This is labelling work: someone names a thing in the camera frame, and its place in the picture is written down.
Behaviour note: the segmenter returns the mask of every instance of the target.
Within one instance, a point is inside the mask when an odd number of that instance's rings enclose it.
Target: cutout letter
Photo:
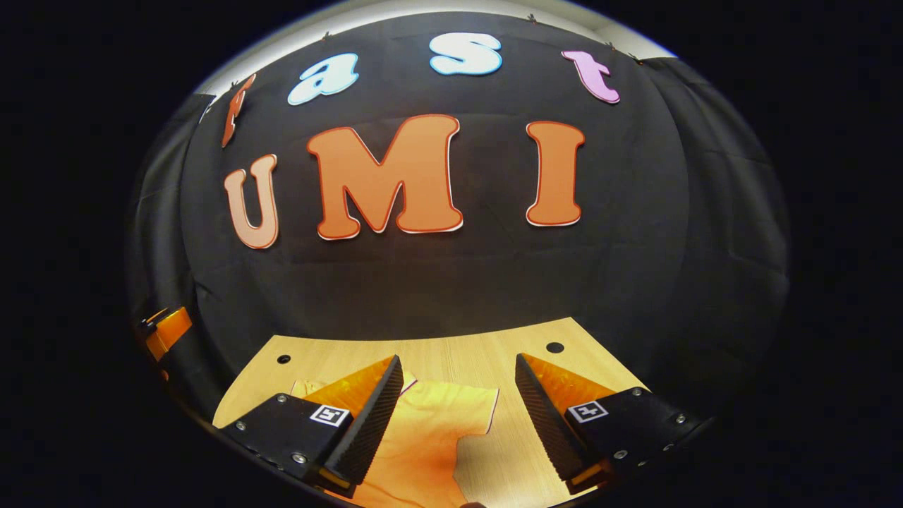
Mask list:
[[[402,188],[405,207],[396,219],[398,229],[432,233],[461,227],[464,216],[452,204],[448,160],[449,144],[459,128],[457,118],[447,115],[411,117],[398,128],[382,163],[350,127],[333,128],[311,138],[307,150],[317,156],[320,165],[320,237],[343,240],[358,236],[360,222],[349,216],[345,193],[370,229],[383,232]]]
[[[257,181],[257,199],[260,201],[260,226],[254,227],[247,219],[245,209],[244,169],[238,169],[226,177],[228,209],[232,214],[232,225],[238,238],[251,249],[266,249],[273,245],[279,234],[279,218],[276,217],[276,202],[273,197],[273,170],[276,156],[264,155],[251,164],[251,175]]]
[[[605,80],[602,78],[602,74],[611,75],[608,67],[593,60],[586,52],[562,52],[562,56],[573,61],[580,81],[593,97],[609,104],[616,104],[620,100],[618,92],[605,86]]]
[[[238,113],[241,111],[241,105],[245,103],[245,92],[254,84],[254,78],[256,77],[256,74],[251,74],[251,77],[245,81],[245,84],[238,89],[238,92],[236,92],[235,97],[228,103],[226,131],[223,132],[223,148],[228,145],[229,140],[232,139],[232,135],[235,134],[235,119],[238,118]]]
[[[526,221],[534,226],[570,226],[580,220],[573,196],[577,148],[586,137],[576,127],[558,122],[532,122],[526,133],[539,150],[536,202],[527,209]]]
[[[301,82],[288,94],[292,106],[303,104],[319,95],[332,95],[350,87],[358,80],[354,65],[358,55],[342,53],[313,64],[301,73]]]
[[[442,56],[430,59],[430,67],[440,74],[490,74],[502,65],[502,43],[485,33],[444,33],[433,37],[430,50]]]

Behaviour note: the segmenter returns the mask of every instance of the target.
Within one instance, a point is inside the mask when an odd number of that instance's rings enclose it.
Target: letter m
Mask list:
[[[383,232],[399,189],[405,207],[396,219],[398,229],[433,233],[461,227],[464,216],[452,204],[449,181],[449,144],[459,128],[458,120],[446,115],[411,117],[398,128],[382,163],[350,127],[311,138],[307,150],[317,156],[320,165],[320,237],[343,240],[358,236],[360,222],[349,216],[346,194],[370,229]]]

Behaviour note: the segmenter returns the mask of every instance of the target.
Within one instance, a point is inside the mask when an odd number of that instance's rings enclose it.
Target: black fabric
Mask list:
[[[198,319],[196,290],[182,241],[182,165],[198,120],[213,96],[192,95],[154,140],[142,162],[126,223],[126,283],[137,325],[165,307],[185,306],[192,328],[161,359],[176,394],[212,419],[231,376]]]
[[[501,68],[478,77],[433,71],[429,41],[448,32],[495,36]],[[561,51],[606,65],[620,103],[591,96]],[[299,74],[342,52],[359,56],[358,81],[290,106]],[[787,293],[788,242],[773,168],[731,105],[680,61],[640,66],[598,42],[507,16],[419,14],[331,36],[258,71],[223,149],[231,96],[191,134],[183,169],[172,167],[178,201],[136,213],[147,231],[181,231],[183,246],[168,246],[182,249],[178,268],[148,273],[161,285],[191,278],[212,358],[198,364],[221,358],[234,376],[273,334],[413,339],[573,316],[651,390],[708,414],[770,342]],[[461,122],[450,161],[463,227],[403,233],[394,223],[399,199],[384,233],[362,222],[353,240],[320,239],[309,139],[353,127],[381,160],[401,123],[426,113]],[[525,128],[536,120],[586,136],[577,155],[582,218],[573,226],[526,222],[537,168]],[[253,250],[232,227],[223,181],[270,153],[278,156],[279,238]],[[253,178],[244,192],[258,223]]]

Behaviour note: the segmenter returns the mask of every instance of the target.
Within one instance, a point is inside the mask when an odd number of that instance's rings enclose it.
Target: pink letter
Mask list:
[[[273,170],[276,168],[276,156],[264,155],[251,164],[251,175],[257,180],[257,199],[260,201],[260,225],[254,227],[247,220],[245,193],[241,188],[245,184],[244,169],[238,169],[226,176],[226,195],[228,209],[232,215],[232,226],[238,239],[251,249],[266,249],[276,242],[279,235],[279,218],[276,216],[276,201],[273,197]]]
[[[602,79],[602,74],[611,75],[608,67],[593,60],[587,52],[562,52],[562,56],[573,61],[577,67],[577,73],[580,74],[580,81],[593,97],[609,104],[615,104],[620,100],[618,92],[605,86],[605,81]]]

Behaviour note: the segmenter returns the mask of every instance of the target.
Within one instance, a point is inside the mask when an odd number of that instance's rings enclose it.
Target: orange letter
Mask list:
[[[228,210],[232,214],[232,225],[238,238],[251,249],[266,249],[273,245],[279,234],[279,218],[276,217],[276,202],[273,197],[273,170],[276,156],[264,155],[251,164],[251,175],[257,180],[257,199],[260,201],[260,226],[254,227],[247,219],[245,209],[245,170],[238,169],[226,177]]]
[[[526,133],[539,149],[536,202],[526,210],[526,221],[534,226],[570,226],[580,220],[573,192],[577,147],[586,137],[576,127],[558,122],[532,122]]]
[[[235,119],[238,117],[238,112],[241,111],[241,105],[245,103],[245,91],[251,88],[251,85],[254,83],[254,78],[256,78],[256,74],[251,74],[251,77],[245,81],[245,84],[238,89],[235,97],[228,103],[228,113],[226,115],[226,130],[223,132],[223,148],[228,145],[230,139],[232,139],[232,135],[235,134]]]
[[[457,230],[464,216],[452,204],[448,157],[452,136],[459,128],[457,118],[447,115],[411,117],[398,128],[382,163],[350,127],[333,128],[311,138],[307,150],[320,163],[320,237],[343,240],[358,236],[360,222],[348,215],[345,193],[370,229],[383,232],[401,188],[405,207],[396,219],[398,229],[407,233]]]

